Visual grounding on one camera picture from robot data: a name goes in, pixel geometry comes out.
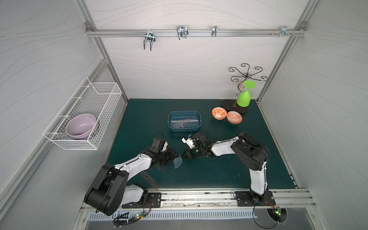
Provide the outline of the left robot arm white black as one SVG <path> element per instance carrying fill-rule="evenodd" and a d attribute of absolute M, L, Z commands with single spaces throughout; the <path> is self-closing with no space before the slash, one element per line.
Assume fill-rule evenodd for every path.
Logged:
<path fill-rule="evenodd" d="M 131 160 L 101 167 L 89 189 L 84 203 L 107 216 L 111 216 L 124 203 L 138 202 L 144 189 L 139 186 L 128 186 L 128 181 L 137 174 L 152 166 L 166 166 L 180 155 L 172 148 L 152 152 L 144 150 Z"/>

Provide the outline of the blue plastic storage box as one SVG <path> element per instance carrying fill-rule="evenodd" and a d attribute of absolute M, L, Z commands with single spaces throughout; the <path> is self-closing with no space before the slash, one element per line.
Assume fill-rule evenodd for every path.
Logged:
<path fill-rule="evenodd" d="M 167 124 L 172 132 L 195 132 L 202 125 L 202 116 L 196 110 L 171 111 Z"/>

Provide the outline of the small clear triangle ruler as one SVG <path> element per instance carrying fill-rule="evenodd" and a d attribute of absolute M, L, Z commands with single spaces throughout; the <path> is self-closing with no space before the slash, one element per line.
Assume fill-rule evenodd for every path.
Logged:
<path fill-rule="evenodd" d="M 162 173 L 162 174 L 165 174 L 165 166 L 157 166 L 158 170 Z"/>

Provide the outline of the long thin clear ruler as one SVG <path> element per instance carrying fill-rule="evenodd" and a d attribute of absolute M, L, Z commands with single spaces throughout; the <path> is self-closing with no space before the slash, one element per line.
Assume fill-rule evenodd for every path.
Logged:
<path fill-rule="evenodd" d="M 171 120 L 171 123 L 195 123 L 198 119 L 182 119 L 182 120 Z"/>

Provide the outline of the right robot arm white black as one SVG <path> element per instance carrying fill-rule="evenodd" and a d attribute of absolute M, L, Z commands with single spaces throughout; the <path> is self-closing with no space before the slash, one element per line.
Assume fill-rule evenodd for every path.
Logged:
<path fill-rule="evenodd" d="M 210 142 L 202 132 L 197 132 L 182 138 L 181 141 L 188 146 L 185 152 L 188 159 L 235 154 L 249 169 L 250 200 L 257 205 L 265 200 L 268 193 L 266 178 L 268 149 L 248 133 L 242 132 L 229 140 Z"/>

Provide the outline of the blue semicircle protractor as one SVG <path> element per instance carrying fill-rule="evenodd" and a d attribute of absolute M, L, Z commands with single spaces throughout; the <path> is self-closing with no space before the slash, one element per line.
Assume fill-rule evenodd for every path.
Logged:
<path fill-rule="evenodd" d="M 174 168 L 177 169 L 181 166 L 182 164 L 182 157 L 179 155 L 178 157 L 176 157 L 174 160 L 173 160 L 173 165 L 174 165 Z"/>

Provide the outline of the clear stencil template ruler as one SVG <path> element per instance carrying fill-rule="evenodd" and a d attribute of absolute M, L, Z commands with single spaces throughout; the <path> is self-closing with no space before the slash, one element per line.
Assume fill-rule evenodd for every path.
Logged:
<path fill-rule="evenodd" d="M 198 126 L 198 122 L 195 123 L 171 123 L 172 128 L 194 128 Z"/>

